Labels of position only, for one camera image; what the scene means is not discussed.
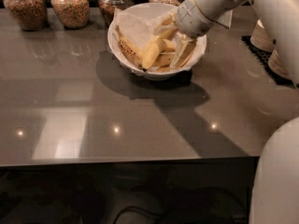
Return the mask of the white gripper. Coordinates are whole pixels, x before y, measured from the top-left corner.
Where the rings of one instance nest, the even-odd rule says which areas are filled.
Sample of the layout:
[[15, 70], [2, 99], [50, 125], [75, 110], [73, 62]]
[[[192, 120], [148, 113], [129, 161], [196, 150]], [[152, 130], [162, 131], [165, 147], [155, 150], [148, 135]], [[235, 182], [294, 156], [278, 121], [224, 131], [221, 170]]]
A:
[[213, 22], [201, 11], [195, 0], [185, 0], [175, 13], [164, 17], [154, 28], [154, 35], [161, 35], [168, 30], [177, 28], [184, 36], [177, 40], [175, 55], [170, 63], [172, 69], [181, 68], [191, 57], [197, 43], [197, 37], [204, 36], [212, 27]]

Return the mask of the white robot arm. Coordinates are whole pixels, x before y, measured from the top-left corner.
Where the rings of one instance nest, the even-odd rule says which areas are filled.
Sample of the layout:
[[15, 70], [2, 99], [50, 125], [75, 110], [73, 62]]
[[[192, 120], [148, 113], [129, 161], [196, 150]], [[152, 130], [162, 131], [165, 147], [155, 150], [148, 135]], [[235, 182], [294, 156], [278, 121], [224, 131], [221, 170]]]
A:
[[[210, 19], [249, 3], [274, 46], [269, 76], [293, 89], [299, 83], [298, 0], [185, 0], [175, 20], [180, 31], [204, 35]], [[299, 224], [299, 118], [280, 126], [267, 140], [258, 160], [248, 224]]]

